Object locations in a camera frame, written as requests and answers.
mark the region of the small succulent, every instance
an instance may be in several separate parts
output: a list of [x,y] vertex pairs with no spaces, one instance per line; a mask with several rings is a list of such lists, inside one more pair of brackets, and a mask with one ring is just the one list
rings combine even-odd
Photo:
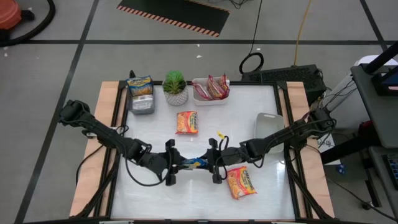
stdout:
[[180,71],[169,71],[163,82],[163,90],[167,93],[176,95],[181,93],[186,85],[187,83]]

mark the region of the hazard stripe mat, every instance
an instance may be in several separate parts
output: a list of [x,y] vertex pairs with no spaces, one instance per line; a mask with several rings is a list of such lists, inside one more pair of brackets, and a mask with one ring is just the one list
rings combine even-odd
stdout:
[[229,11],[191,0],[122,0],[119,10],[218,37]]

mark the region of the wooden board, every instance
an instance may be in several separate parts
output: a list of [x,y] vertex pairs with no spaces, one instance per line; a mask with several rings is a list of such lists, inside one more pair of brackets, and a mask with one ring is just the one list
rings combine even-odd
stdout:
[[[118,83],[119,82],[103,82],[98,97],[95,116],[98,120],[108,126],[111,124]],[[288,82],[287,86],[294,120],[300,119],[309,111],[307,96],[305,94],[303,83]],[[280,93],[280,101],[282,105],[282,112],[284,113],[285,123],[289,124],[287,121],[283,92],[280,91]],[[118,125],[120,124],[121,116],[122,113],[119,113]],[[313,139],[308,140],[308,145],[317,148],[317,143]],[[100,144],[96,139],[88,140],[85,157],[99,146]],[[80,180],[76,187],[70,215],[76,215],[79,213],[97,190],[103,166],[104,152],[105,150],[98,152],[92,158],[88,159],[82,166],[80,171]],[[301,151],[301,156],[308,190],[322,206],[322,208],[327,212],[327,214],[334,217],[330,194],[326,184],[325,173],[323,171],[323,165],[319,153],[310,147],[305,147]],[[104,193],[103,206],[101,206],[100,211],[101,215],[105,214],[108,194],[109,193],[107,190]],[[302,217],[305,217],[302,194],[299,189],[297,189],[297,195],[299,198],[298,203],[300,207],[300,214]]]

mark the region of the potted plant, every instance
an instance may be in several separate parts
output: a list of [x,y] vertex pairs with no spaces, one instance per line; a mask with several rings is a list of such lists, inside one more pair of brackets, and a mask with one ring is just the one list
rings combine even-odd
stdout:
[[171,105],[180,106],[188,100],[187,83],[180,71],[168,72],[162,86],[166,100]]

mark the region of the orange vacuum cleaner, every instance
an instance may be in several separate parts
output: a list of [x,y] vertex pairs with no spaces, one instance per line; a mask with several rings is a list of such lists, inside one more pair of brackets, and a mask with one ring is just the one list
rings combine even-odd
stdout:
[[35,15],[29,10],[21,10],[15,0],[0,0],[0,47],[20,44],[42,32],[51,23],[55,15],[54,2],[52,0],[47,0],[47,2],[50,10],[45,19],[30,32],[15,39],[10,39],[12,29],[15,26],[21,22],[33,21]]

